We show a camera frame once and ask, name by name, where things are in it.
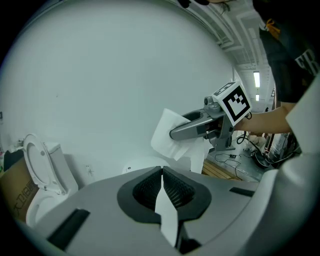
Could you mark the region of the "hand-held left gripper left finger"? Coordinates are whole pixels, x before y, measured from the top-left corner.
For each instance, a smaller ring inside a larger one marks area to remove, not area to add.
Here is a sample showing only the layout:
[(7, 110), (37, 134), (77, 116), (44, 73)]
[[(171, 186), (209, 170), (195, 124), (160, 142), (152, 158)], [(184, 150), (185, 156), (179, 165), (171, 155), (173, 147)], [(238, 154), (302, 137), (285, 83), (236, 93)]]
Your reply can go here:
[(46, 214), (34, 244), (46, 256), (173, 256), (155, 212), (159, 166), (92, 183)]

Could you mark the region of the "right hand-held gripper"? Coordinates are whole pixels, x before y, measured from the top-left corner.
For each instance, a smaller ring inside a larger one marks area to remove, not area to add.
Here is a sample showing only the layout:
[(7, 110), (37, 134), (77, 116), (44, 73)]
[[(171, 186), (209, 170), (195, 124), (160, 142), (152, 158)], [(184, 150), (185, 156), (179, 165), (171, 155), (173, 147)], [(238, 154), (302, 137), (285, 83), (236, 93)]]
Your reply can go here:
[[(209, 140), (213, 151), (232, 151), (235, 126), (251, 110), (252, 104), (244, 86), (240, 81), (231, 81), (204, 99), (204, 109), (184, 114), (183, 117), (189, 122), (172, 129), (169, 136), (175, 141), (203, 138)], [(223, 117), (220, 135), (207, 134), (205, 125), (220, 117)]]

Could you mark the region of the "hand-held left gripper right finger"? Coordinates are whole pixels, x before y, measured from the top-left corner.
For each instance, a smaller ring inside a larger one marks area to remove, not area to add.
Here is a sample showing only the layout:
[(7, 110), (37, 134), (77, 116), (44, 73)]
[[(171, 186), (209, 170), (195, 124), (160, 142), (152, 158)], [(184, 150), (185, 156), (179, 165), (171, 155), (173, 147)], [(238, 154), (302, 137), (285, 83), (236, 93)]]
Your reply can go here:
[(190, 253), (216, 238), (249, 203), (258, 182), (162, 169), (163, 185), (177, 212), (174, 247)]

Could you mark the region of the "person's right hand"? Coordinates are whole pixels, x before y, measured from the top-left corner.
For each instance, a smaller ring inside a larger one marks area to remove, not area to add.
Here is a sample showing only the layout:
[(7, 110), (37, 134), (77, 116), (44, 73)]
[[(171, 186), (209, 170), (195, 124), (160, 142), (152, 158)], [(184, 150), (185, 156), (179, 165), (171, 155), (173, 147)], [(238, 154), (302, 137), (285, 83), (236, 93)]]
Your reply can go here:
[(209, 135), (210, 133), (215, 134), (218, 137), (221, 133), (222, 126), (224, 122), (224, 117), (219, 117), (218, 119), (213, 120), (205, 125), (206, 133)]

